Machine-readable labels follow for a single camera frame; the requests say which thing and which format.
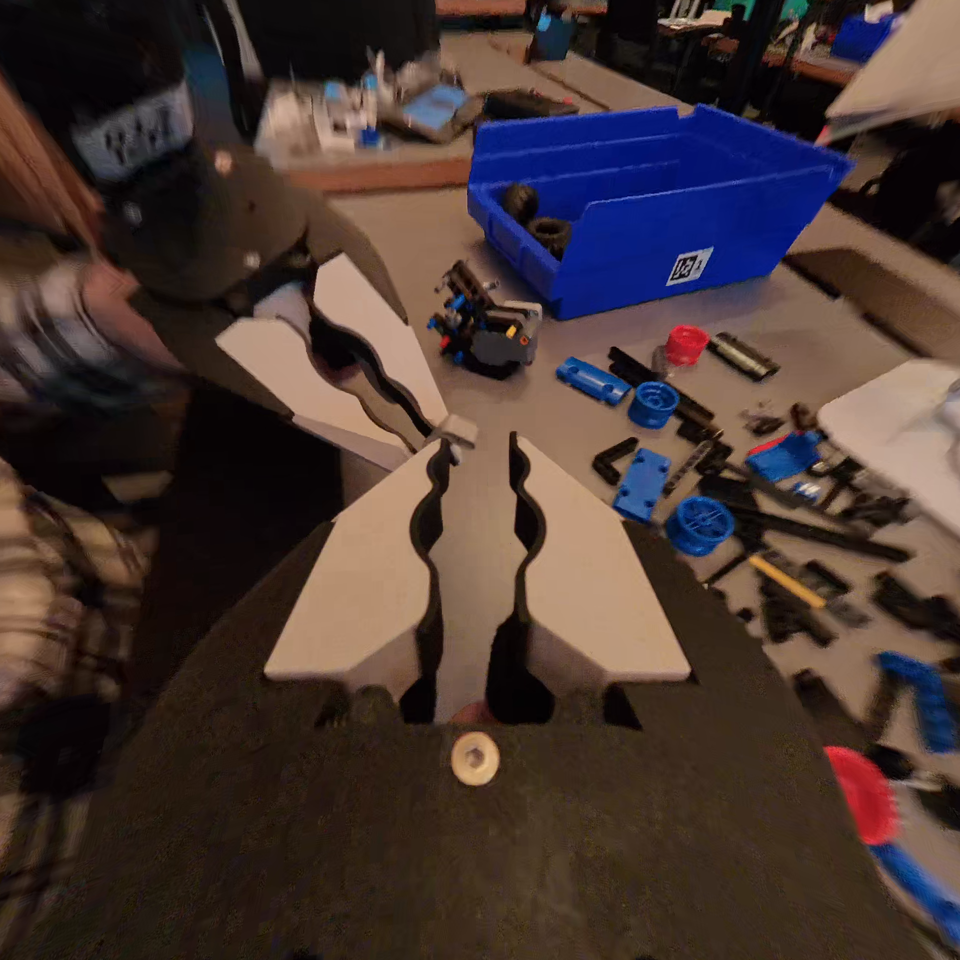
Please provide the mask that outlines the black toy chassis assembly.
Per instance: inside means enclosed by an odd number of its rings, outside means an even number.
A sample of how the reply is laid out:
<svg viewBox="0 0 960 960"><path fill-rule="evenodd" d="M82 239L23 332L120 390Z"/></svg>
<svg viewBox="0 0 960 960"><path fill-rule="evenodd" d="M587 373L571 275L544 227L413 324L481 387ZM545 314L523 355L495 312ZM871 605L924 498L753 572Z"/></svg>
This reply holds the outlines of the black toy chassis assembly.
<svg viewBox="0 0 960 960"><path fill-rule="evenodd" d="M533 364L544 321L537 301L506 298L497 280L484 280L468 261L457 260L436 288L445 294L426 328L438 334L439 353L470 372L510 378Z"/></svg>

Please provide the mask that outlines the short yellow axle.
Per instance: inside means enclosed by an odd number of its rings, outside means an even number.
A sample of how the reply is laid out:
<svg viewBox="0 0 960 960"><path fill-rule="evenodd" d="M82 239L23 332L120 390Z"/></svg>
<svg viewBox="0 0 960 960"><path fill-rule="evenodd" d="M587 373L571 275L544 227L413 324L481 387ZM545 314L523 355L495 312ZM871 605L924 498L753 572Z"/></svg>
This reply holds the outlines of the short yellow axle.
<svg viewBox="0 0 960 960"><path fill-rule="evenodd" d="M759 554L751 554L748 557L749 565L766 579L778 584L783 590L793 597L809 606L811 609L824 609L827 606L825 598L819 596L813 590L804 586L802 583L786 574L785 571L774 566L767 559Z"/></svg>

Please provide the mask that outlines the person's left hand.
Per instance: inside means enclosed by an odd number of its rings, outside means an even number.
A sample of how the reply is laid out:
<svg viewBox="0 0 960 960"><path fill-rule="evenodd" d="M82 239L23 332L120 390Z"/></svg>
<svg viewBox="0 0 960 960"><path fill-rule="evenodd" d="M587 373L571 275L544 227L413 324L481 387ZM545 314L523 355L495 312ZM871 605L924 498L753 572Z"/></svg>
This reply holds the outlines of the person's left hand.
<svg viewBox="0 0 960 960"><path fill-rule="evenodd" d="M132 297L139 290L136 278L103 260L87 264L80 281L86 311L102 335L123 351L166 374L184 374L150 320L139 314Z"/></svg>

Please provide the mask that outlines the blue narrow panel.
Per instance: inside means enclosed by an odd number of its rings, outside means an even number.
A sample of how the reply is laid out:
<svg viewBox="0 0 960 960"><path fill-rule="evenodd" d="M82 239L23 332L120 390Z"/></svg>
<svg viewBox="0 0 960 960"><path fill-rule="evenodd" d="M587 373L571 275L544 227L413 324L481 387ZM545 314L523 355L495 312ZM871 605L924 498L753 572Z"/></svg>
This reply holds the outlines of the blue narrow panel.
<svg viewBox="0 0 960 960"><path fill-rule="evenodd" d="M945 941L958 949L958 894L895 844L873 845L869 850L894 883L925 911Z"/></svg>

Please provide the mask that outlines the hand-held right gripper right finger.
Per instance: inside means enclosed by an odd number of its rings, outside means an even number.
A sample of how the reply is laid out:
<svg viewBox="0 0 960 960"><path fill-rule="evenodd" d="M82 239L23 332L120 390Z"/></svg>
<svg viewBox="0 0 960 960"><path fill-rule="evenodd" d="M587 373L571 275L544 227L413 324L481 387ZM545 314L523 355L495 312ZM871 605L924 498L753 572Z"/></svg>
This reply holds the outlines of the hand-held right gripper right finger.
<svg viewBox="0 0 960 960"><path fill-rule="evenodd" d="M678 683L691 666L624 520L517 431L513 615L522 668L545 687Z"/></svg>

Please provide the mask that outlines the blue hinged panel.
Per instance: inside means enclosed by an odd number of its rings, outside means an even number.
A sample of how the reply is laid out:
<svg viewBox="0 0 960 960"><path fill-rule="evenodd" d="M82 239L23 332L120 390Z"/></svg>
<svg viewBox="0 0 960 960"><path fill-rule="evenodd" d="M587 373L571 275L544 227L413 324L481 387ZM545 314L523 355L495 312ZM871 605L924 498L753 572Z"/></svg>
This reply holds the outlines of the blue hinged panel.
<svg viewBox="0 0 960 960"><path fill-rule="evenodd" d="M745 467L769 483L798 476L821 460L818 431L796 431L750 450Z"/></svg>

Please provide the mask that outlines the plaid shirt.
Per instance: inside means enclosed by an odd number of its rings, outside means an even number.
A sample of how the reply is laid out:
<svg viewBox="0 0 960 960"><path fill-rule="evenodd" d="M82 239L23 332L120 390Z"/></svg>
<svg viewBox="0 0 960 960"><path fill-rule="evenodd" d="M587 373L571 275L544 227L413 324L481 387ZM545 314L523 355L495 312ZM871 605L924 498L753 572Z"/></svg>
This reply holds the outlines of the plaid shirt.
<svg viewBox="0 0 960 960"><path fill-rule="evenodd" d="M72 858L97 786L148 563L101 517L1 474L2 906Z"/></svg>

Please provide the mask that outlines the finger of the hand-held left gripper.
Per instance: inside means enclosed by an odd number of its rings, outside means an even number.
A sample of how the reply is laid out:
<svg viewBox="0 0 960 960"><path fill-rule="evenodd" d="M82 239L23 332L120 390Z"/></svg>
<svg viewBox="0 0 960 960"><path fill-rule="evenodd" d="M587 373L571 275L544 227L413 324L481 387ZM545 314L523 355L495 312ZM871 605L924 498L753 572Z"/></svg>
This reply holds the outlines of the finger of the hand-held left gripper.
<svg viewBox="0 0 960 960"><path fill-rule="evenodd" d="M304 336L280 318L241 318L216 338L218 348L279 401L302 431L392 472L414 455L375 423L359 398L328 382Z"/></svg>
<svg viewBox="0 0 960 960"><path fill-rule="evenodd" d="M403 408L423 445L441 436L450 412L414 330L340 253L318 267L318 315L366 363L380 394Z"/></svg>

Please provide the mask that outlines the red wheel rim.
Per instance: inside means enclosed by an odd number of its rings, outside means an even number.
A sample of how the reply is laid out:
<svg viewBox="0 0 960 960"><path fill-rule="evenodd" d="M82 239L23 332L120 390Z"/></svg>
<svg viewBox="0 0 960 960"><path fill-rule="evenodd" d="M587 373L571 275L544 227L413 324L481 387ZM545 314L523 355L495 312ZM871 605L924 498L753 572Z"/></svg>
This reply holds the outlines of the red wheel rim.
<svg viewBox="0 0 960 960"><path fill-rule="evenodd" d="M700 327L681 324L672 328L664 345L664 355L671 367L695 366L712 335Z"/></svg>
<svg viewBox="0 0 960 960"><path fill-rule="evenodd" d="M857 750L826 746L823 751L861 841L870 847L893 843L901 831L901 814L881 769Z"/></svg>

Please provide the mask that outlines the book stand with white base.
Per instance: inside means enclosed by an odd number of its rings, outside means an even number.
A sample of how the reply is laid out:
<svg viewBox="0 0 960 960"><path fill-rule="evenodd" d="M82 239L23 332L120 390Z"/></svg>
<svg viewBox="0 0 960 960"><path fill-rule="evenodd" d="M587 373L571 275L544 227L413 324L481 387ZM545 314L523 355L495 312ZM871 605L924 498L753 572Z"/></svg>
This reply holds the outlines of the book stand with white base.
<svg viewBox="0 0 960 960"><path fill-rule="evenodd" d="M924 121L874 179L839 191L863 219L958 278L958 214L940 208L958 186L958 2L914 2L826 110L819 144ZM829 248L810 261L869 320L917 355L825 408L838 444L906 489L920 509L958 533L958 305L865 253Z"/></svg>

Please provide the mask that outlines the blue wheel rim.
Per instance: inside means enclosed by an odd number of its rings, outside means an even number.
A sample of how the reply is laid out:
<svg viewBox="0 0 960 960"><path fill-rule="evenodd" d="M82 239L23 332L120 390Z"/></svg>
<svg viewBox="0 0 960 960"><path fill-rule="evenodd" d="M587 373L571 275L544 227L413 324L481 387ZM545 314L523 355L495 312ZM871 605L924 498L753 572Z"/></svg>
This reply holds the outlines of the blue wheel rim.
<svg viewBox="0 0 960 960"><path fill-rule="evenodd" d="M680 400L678 391L669 384L655 380L646 381L634 389L627 417L635 426L661 430L675 414Z"/></svg>
<svg viewBox="0 0 960 960"><path fill-rule="evenodd" d="M733 536L736 519L720 501L702 495L683 499L668 517L667 540L681 554L702 558Z"/></svg>

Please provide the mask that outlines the black large L beam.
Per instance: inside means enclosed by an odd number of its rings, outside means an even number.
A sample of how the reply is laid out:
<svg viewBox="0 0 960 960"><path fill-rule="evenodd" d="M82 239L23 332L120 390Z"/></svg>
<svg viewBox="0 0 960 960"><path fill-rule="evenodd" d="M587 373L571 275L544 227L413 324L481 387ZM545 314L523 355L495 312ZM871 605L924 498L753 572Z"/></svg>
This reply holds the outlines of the black large L beam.
<svg viewBox="0 0 960 960"><path fill-rule="evenodd" d="M632 456L639 447L637 437L628 437L618 443L601 450L591 462L591 468L607 486L618 487L621 483L621 472L618 463L624 458Z"/></svg>

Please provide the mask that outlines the blue large L beam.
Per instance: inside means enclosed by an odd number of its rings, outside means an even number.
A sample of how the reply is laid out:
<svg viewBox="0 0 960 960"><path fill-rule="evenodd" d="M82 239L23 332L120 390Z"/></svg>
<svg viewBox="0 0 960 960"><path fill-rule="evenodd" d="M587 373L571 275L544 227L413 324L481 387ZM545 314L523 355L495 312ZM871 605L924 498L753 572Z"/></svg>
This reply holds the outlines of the blue large L beam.
<svg viewBox="0 0 960 960"><path fill-rule="evenodd" d="M918 733L925 750L933 755L957 752L958 726L937 667L894 651L880 652L874 659L882 672L912 691Z"/></svg>

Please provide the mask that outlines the person's left forearm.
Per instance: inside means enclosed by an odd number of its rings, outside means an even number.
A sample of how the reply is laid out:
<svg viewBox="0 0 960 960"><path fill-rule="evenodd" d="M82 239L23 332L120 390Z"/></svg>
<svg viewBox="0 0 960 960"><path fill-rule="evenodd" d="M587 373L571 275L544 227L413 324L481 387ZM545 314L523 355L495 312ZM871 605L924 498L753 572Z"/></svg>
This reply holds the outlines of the person's left forearm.
<svg viewBox="0 0 960 960"><path fill-rule="evenodd" d="M2 242L2 415L110 416L168 400L181 374L155 369L94 325L81 293L97 259L60 256L42 270L11 261Z"/></svg>

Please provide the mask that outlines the grey desk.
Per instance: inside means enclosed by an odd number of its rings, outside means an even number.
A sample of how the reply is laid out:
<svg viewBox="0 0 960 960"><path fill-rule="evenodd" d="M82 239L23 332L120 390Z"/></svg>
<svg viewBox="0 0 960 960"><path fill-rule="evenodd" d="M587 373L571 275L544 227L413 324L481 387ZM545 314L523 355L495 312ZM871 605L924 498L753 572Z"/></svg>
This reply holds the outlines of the grey desk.
<svg viewBox="0 0 960 960"><path fill-rule="evenodd" d="M526 292L502 261L480 241L466 212L462 190L338 198L334 206L369 233L382 252L410 316L423 324L434 309L434 286L451 262L475 258L477 267L502 280L510 296ZM902 244L832 208L822 210L800 234L799 252L851 248L893 268L938 300L958 303L958 280ZM436 338L422 326L417 336L449 407L479 426L477 447L451 472L443 498L444 533L433 553L441 583L445 638L438 671L436 718L449 720L479 701L493 637L512 603L514 572L522 546L513 533L515 499L508 485L508 439L516 430L587 487L609 502L591 470L594 454L633 432L622 410L604 408L559 383L556 366L576 355L597 366L610 346L643 362L671 328L692 323L728 331L781 365L766 386L751 384L712 355L678 370L680 389L714 411L725 441L737 451L753 446L741 429L741 411L767 402L779 414L803 402L813 409L834 401L914 353L861 318L844 299L831 299L790 267L778 266L763 280L687 294L569 321L544 325L534 365L525 374L496 382L463 372L436 355ZM958 540L925 516L888 530L892 544L917 550L898 575L924 595L946 594L958 602ZM951 656L949 644L906 630L882 612L869 629L844 634L829 649L806 640L770 647L773 663L789 678L810 668L827 680L851 714L862 715L875 687L874 650L911 656ZM902 798L903 845L938 879L958 892L958 832L930 815L912 791Z"/></svg>

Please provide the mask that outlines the grey tablet device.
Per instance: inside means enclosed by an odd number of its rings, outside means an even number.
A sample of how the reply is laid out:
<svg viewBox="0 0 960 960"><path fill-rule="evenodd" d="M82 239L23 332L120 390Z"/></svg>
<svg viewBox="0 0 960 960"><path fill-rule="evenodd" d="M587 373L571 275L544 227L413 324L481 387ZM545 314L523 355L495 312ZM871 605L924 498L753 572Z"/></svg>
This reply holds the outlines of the grey tablet device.
<svg viewBox="0 0 960 960"><path fill-rule="evenodd" d="M378 110L380 126L434 145L447 145L474 126L485 98L445 82L417 92L404 102Z"/></svg>

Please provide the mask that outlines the pile of black beams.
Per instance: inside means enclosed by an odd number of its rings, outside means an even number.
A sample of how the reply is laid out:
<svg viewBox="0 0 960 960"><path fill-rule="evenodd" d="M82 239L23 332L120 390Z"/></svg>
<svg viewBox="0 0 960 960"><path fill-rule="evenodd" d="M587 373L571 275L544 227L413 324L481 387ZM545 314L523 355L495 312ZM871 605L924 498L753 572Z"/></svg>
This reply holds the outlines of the pile of black beams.
<svg viewBox="0 0 960 960"><path fill-rule="evenodd" d="M634 388L641 386L667 386L662 382L654 370L637 361L626 351L617 346L611 346L607 357L610 361L609 372L626 375L627 383ZM699 461L696 470L706 479L724 479L721 474L736 474L740 477L740 486L747 491L762 491L769 498L774 499L780 506L789 509L798 509L819 515L814 507L797 506L791 498L799 495L790 494L775 488L773 482L767 481L759 474L752 473L745 465L730 461L731 450L722 441L722 429L716 427L714 415L707 408L693 401L688 395L679 392L678 412L681 426L678 435L687 438L693 444L705 444L705 452ZM760 510L752 493L733 494L735 514L746 517L742 520L747 526L748 541L755 541L754 546L762 544L762 534L774 531L794 539L813 544L831 546L853 553L858 556L874 560L886 560L894 563L905 563L913 556L904 548L889 544L873 542L869 538L857 535L851 531L842 532L829 527L818 526L799 520L788 519L784 516ZM923 630L937 639L952 642L958 649L958 611L945 596L937 595L928 598L916 596L910 588L897 580L892 574L878 575L879 604L891 617L902 625L911 629ZM949 657L940 667L946 671L953 686L949 690L956 692L956 697L947 697L947 719L958 720L958 654ZM939 791L940 799L933 800L933 810L942 814L943 822L958 831L958 785L952 781L945 781Z"/></svg>

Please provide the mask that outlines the blue flat panel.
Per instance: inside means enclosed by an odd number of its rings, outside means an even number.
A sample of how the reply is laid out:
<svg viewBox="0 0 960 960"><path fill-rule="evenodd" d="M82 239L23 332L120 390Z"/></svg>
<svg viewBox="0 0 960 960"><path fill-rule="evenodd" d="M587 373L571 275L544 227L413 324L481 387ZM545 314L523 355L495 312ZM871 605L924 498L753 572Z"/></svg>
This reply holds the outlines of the blue flat panel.
<svg viewBox="0 0 960 960"><path fill-rule="evenodd" d="M611 508L625 520L648 524L664 492L670 469L670 458L640 448L623 474Z"/></svg>
<svg viewBox="0 0 960 960"><path fill-rule="evenodd" d="M618 407L632 389L622 378L575 356L562 361L555 375L564 385L610 407Z"/></svg>

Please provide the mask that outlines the light grey L beam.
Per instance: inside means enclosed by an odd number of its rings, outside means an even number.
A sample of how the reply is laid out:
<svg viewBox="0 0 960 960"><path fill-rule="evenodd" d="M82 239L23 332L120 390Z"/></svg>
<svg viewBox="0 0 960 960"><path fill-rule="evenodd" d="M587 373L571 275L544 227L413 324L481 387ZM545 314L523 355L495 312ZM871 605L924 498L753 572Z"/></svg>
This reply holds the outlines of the light grey L beam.
<svg viewBox="0 0 960 960"><path fill-rule="evenodd" d="M479 438L477 424L459 414L448 414L428 435L427 441L445 441L449 446L450 462L459 466L466 452L476 449Z"/></svg>

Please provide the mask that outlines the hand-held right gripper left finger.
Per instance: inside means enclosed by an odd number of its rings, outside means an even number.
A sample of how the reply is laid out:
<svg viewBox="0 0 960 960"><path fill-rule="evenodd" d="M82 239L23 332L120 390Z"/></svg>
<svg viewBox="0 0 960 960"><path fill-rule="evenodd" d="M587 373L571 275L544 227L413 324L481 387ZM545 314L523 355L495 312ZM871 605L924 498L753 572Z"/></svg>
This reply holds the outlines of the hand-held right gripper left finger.
<svg viewBox="0 0 960 960"><path fill-rule="evenodd" d="M443 616L429 553L448 486L449 443L436 439L336 517L266 661L268 679L408 690L435 678Z"/></svg>

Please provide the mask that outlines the black box device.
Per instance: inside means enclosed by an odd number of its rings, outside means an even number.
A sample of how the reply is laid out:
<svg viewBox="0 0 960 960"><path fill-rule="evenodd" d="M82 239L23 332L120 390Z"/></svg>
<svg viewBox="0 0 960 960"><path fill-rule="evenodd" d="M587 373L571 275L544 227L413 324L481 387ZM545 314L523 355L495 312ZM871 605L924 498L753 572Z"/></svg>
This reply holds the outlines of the black box device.
<svg viewBox="0 0 960 960"><path fill-rule="evenodd" d="M564 117L579 112L569 99L554 100L534 89L498 89L483 95L482 114L490 121Z"/></svg>

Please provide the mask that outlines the black cylindrical panel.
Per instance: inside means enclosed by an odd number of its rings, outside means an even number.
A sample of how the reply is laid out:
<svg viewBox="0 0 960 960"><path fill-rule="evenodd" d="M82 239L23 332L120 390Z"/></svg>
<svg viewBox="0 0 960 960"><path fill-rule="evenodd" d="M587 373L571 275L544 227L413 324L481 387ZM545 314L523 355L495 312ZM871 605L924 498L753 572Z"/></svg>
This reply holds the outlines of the black cylindrical panel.
<svg viewBox="0 0 960 960"><path fill-rule="evenodd" d="M761 353L750 343L726 331L711 336L706 349L726 366L753 383L764 383L781 370L779 363Z"/></svg>

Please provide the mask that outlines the blue tagged plastic bin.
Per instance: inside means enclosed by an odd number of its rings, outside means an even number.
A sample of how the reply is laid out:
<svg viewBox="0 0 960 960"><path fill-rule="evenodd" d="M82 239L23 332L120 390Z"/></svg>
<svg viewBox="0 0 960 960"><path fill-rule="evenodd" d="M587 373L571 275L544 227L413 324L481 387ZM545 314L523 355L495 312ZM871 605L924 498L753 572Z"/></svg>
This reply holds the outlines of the blue tagged plastic bin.
<svg viewBox="0 0 960 960"><path fill-rule="evenodd" d="M660 106L486 123L471 218L558 320L768 276L854 168L844 154L714 107ZM502 208L573 225L555 259Z"/></svg>

